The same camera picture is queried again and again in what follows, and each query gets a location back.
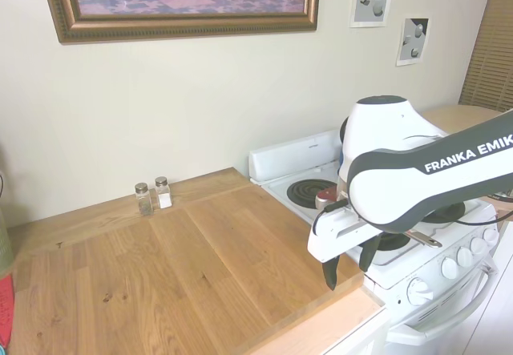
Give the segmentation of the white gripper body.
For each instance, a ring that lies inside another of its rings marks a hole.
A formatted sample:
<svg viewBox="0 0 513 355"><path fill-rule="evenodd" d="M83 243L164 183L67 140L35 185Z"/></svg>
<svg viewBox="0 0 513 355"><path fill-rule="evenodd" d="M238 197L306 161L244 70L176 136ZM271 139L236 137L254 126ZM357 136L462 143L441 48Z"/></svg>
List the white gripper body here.
<svg viewBox="0 0 513 355"><path fill-rule="evenodd" d="M307 249L317 261L324 263L381 233L349 205L331 204L313 221Z"/></svg>

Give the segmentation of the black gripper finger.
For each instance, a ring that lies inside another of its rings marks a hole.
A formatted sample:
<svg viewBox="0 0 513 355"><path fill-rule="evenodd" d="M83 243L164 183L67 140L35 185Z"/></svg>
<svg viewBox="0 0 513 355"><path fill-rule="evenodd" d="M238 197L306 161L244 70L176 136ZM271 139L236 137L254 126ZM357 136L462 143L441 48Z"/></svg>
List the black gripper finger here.
<svg viewBox="0 0 513 355"><path fill-rule="evenodd" d="M322 271L325 278L326 285L330 290L337 287L337 266L339 263L339 256L327 260L322 264Z"/></svg>
<svg viewBox="0 0 513 355"><path fill-rule="evenodd" d="M374 256L379 248L379 244L381 242L381 236L376 235L371 239L368 239L364 243L360 244L362 247L362 252L360 253L358 266L363 272L367 272Z"/></svg>

